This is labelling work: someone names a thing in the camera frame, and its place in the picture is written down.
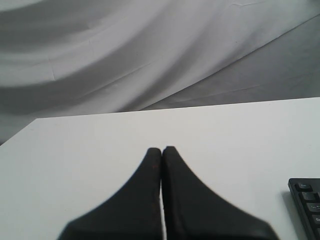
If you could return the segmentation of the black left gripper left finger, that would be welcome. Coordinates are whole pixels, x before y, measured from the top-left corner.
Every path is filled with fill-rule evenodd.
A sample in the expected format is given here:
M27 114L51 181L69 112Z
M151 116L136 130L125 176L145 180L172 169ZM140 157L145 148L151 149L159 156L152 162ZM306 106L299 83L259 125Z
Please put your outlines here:
M107 201L70 221L61 240L161 240L162 153L149 148L130 179Z

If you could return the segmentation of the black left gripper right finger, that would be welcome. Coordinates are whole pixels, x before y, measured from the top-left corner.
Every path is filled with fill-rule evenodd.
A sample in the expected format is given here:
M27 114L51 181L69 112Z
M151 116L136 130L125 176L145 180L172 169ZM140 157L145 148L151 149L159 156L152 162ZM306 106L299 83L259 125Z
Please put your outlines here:
M188 167L177 149L162 153L161 187L169 240L276 240L265 221L227 202Z

